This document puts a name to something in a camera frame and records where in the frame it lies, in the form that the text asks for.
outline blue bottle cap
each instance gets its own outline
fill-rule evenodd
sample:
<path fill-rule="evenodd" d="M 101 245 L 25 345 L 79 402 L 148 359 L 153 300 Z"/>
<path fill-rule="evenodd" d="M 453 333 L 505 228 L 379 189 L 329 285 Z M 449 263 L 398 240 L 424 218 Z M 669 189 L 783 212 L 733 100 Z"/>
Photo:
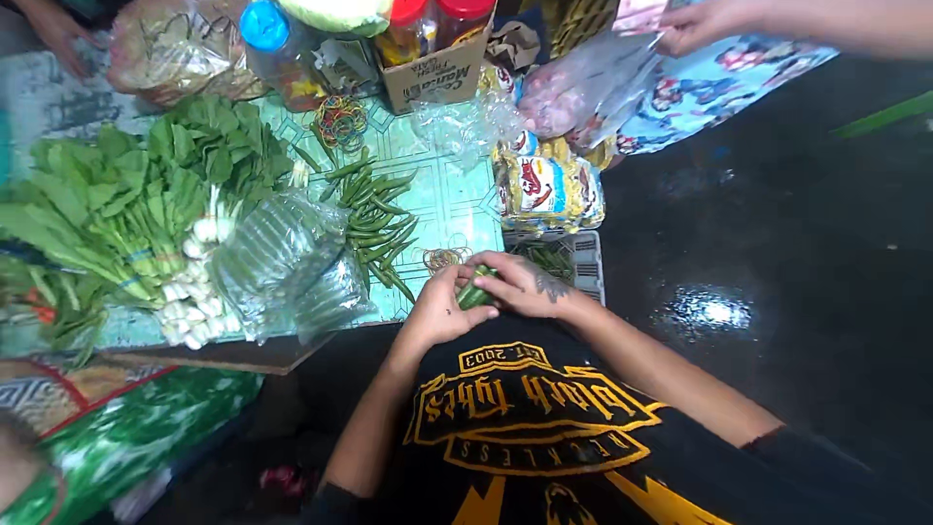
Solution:
<path fill-rule="evenodd" d="M 240 34 L 257 50 L 276 51 L 288 40 L 288 19 L 274 2 L 258 0 L 240 16 Z"/>

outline cabbage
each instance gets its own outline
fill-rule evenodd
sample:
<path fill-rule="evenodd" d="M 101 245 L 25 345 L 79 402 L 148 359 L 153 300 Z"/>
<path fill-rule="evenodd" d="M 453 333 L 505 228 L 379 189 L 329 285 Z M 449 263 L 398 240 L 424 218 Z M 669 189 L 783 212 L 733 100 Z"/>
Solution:
<path fill-rule="evenodd" d="M 389 26 L 392 0 L 280 0 L 291 16 L 330 33 L 376 36 Z"/>

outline white plastic crate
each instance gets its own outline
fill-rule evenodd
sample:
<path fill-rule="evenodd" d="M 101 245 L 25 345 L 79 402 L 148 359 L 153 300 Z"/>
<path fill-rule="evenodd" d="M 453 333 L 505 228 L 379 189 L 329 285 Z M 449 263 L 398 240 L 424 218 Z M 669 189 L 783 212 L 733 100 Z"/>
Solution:
<path fill-rule="evenodd" d="M 560 241 L 570 253 L 570 260 L 574 264 L 574 287 L 589 295 L 593 300 L 599 301 L 600 305 L 606 305 L 603 250 L 599 244 L 599 234 L 595 230 L 580 230 L 575 234 L 546 232 L 540 237 L 535 237 L 535 234 L 503 232 L 502 237 L 506 251 L 523 240 Z"/>

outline red bottle cap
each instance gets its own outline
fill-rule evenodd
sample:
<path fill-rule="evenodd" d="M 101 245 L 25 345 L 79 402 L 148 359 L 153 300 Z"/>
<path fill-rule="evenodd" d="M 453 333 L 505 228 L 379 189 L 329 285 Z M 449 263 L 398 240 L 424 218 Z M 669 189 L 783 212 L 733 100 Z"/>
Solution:
<path fill-rule="evenodd" d="M 493 11 L 495 0 L 438 0 L 444 14 L 460 20 L 476 20 Z"/>
<path fill-rule="evenodd" d="M 427 0 L 395 0 L 392 3 L 389 24 L 395 27 L 409 25 L 425 14 L 425 6 L 427 6 Z"/>

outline blue printed fabric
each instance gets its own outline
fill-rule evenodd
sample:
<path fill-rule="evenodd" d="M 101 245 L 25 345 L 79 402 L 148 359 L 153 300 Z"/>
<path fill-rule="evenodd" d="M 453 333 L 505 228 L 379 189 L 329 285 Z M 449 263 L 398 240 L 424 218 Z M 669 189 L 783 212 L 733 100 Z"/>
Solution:
<path fill-rule="evenodd" d="M 651 153 L 711 128 L 839 54 L 763 35 L 733 36 L 661 62 L 653 92 L 619 129 L 621 153 Z"/>

